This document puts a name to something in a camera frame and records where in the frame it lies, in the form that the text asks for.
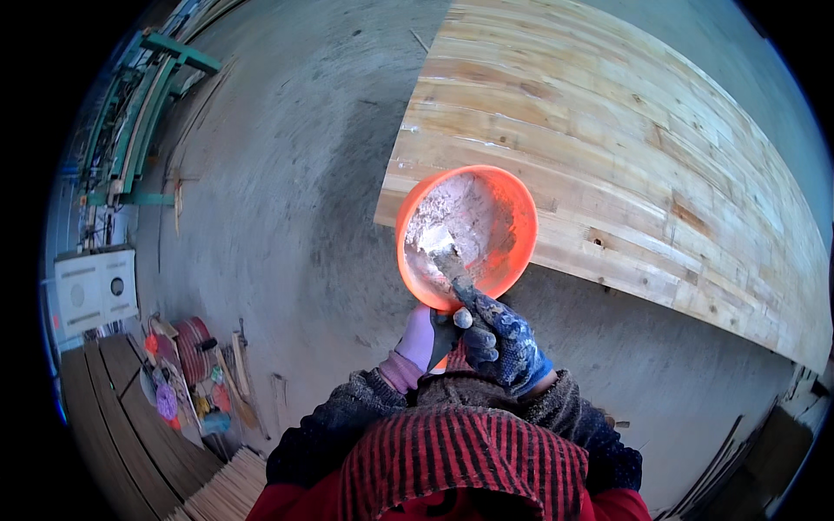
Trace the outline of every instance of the red striped hood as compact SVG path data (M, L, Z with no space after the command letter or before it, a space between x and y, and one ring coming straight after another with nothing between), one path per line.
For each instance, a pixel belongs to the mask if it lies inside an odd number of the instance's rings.
M584 449L503 410L408 408L375 423L344 461L339 519L377 519L451 488L509 493L543 519L576 519L587 467Z

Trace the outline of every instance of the gloved hand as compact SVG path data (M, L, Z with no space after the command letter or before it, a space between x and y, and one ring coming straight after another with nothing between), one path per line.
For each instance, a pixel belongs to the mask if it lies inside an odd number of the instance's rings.
M449 352L459 336L448 317L419 304L409 314L397 347L379 365L379 373L402 394L417 389L417 380Z
M463 334L466 362L475 371L495 378L510 395L527 394L553 368L535 344L530 325L518 313L481 292L474 307L470 311L475 312L475 323ZM455 322L463 325L465 317L456 314Z

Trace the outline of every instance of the stack of wooden sticks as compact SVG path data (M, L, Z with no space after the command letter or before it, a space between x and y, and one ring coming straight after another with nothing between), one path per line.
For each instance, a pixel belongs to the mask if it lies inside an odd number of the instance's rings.
M266 462L249 449L241 448L166 521L243 521L265 486Z

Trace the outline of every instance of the knit sweater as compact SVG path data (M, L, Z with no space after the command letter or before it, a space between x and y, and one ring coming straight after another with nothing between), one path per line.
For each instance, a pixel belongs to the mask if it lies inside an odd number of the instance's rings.
M356 371L339 385L326 403L289 428L267 462L268 484L313 487L338 469L365 430L406 407L450 403L498 408L546 428L588 451L586 488L591 496L613 488L639 491L642 457L625 447L605 417L579 394L567 370L539 396L510 397L497 383L475 373L452 372L425 378L416 392L402 395L379 375L378 369Z

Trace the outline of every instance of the wooden board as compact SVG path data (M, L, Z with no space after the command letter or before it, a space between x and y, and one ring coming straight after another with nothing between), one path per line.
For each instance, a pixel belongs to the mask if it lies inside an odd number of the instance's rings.
M194 446L159 417L138 378L124 392L122 405L159 472L180 498L197 492L223 467L217 456Z
M113 388L116 389L118 395L121 395L137 377L142 361L124 335L99 338L98 346L104 363L107 365Z
M90 381L98 400L98 406L107 424L110 437L136 483L139 492L145 497L159 518L165 518L182 504L165 483L162 475L139 442L133 427L118 401L117 389L110 383L108 369L104 366L102 352L96 343L87 343L83 347L90 371Z
M462 0L435 38L379 196L492 164L530 189L533 262L699 318L821 373L828 258L764 133L661 41L568 0Z
M157 519L110 438L81 348L61 356L61 381L78 451L113 511L122 519Z

